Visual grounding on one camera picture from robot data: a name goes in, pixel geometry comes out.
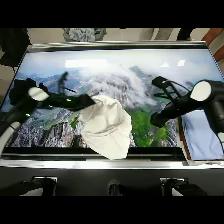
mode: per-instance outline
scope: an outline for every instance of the mountain image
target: mountain image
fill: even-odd
[[[50,92],[57,93],[59,74],[46,78],[36,74],[17,74],[19,79],[27,77],[34,79],[37,84],[42,82]],[[153,96],[160,91],[151,85],[155,77],[153,74],[144,74],[138,66],[121,69],[121,72],[112,70],[110,74],[99,73],[87,77],[82,71],[76,70],[69,72],[65,86],[75,90],[77,95],[106,95],[119,100],[132,119],[130,147],[173,147],[177,144],[175,122],[170,120],[160,129],[150,123],[151,115],[162,110],[169,102]],[[3,108],[9,106],[9,98],[6,98]],[[81,136],[85,124],[79,121],[79,115],[80,112],[63,108],[37,109],[8,141],[7,147],[87,148]]]

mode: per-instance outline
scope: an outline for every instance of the white circular cap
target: white circular cap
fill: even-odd
[[[37,101],[44,101],[46,100],[49,95],[44,92],[42,89],[37,88],[37,87],[32,87],[29,89],[28,94]]]
[[[211,85],[206,81],[199,82],[191,93],[191,98],[197,101],[204,101],[208,99],[212,92]]]

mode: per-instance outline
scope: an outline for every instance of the black cable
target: black cable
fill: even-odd
[[[176,85],[178,85],[178,86],[181,86],[182,88],[184,88],[185,90],[187,90],[188,92],[190,92],[190,90],[188,88],[186,88],[185,86],[183,86],[183,85],[181,85],[181,84],[179,84],[177,82],[171,81],[171,80],[169,80],[169,81],[172,82],[172,83],[174,83],[174,84],[176,84]]]

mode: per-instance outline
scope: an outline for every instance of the display screen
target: display screen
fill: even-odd
[[[161,92],[151,84],[163,76],[191,90],[202,79],[222,81],[221,73],[208,49],[127,49],[27,53],[15,79],[31,78],[58,93],[58,80],[69,73],[67,95],[106,95],[120,101],[131,116],[130,147],[175,147],[176,123],[163,128],[150,123],[154,112],[169,100],[155,97]],[[182,95],[186,90],[175,87]],[[9,92],[1,111],[12,108]],[[7,147],[88,147],[81,136],[84,123],[79,112],[63,108],[37,109],[12,136]]]

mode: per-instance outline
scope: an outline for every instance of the sky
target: sky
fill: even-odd
[[[88,50],[28,53],[19,72],[40,77],[79,69],[83,77],[119,71],[131,76],[138,66],[145,74],[184,84],[202,79],[222,80],[207,49]]]

